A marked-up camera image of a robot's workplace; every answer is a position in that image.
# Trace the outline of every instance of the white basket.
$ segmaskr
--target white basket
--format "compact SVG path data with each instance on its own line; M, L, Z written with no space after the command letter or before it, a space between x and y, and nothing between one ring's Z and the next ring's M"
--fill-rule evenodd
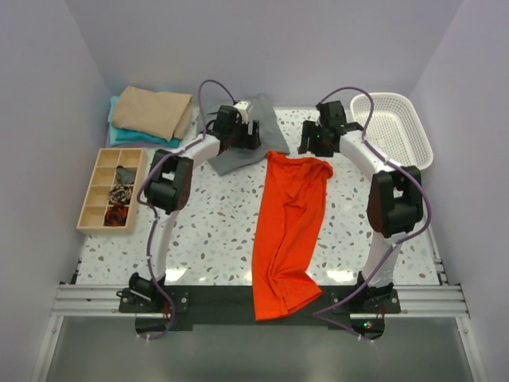
M414 105L396 93L370 93L375 111L367 127L367 139L389 158L404 166L426 169L433 162L433 151ZM364 125L370 103L365 95L350 102L354 121Z

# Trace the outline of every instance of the wooden organizer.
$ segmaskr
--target wooden organizer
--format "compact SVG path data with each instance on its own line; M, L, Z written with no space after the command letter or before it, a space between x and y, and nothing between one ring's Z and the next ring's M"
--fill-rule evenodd
M117 185L116 168L123 166L136 172L134 184L131 187L131 200L127 213L126 225L109 227L104 224L104 215L112 207L108 193ZM138 211L136 193L138 192L146 169L146 154L143 149L101 149L95 160L94 172L88 185L87 196L78 220L78 230L82 233L93 234L131 234Z

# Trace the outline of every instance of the spotted table surface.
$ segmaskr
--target spotted table surface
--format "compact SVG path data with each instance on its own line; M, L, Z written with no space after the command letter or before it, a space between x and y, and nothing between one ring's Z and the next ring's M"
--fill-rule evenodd
M301 109L276 113L290 157L299 157L302 121L315 119L317 112ZM147 154L151 158L153 150ZM343 155L322 159L332 165L334 175L328 181L325 217L308 274L320 285L355 284L371 243L366 216L370 182ZM252 248L265 176L266 159L223 177L208 163L193 172L191 197L177 219L169 245L166 283L251 284ZM152 212L140 206L133 235L87 236L76 283L127 284L134 272L146 267L151 221ZM403 244L394 283L438 284L429 233Z

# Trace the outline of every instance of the beige towel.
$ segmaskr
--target beige towel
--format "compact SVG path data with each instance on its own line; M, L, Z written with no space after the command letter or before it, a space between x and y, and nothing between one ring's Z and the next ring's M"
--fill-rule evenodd
M156 93L128 86L113 110L111 124L169 141L185 136L191 115L191 94Z

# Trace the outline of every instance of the red cloth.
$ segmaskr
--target red cloth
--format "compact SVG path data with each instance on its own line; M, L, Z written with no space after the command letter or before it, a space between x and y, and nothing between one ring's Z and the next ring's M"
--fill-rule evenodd
M268 165L253 249L257 321L285 317L321 294L305 273L325 213L332 167L316 158L267 153Z

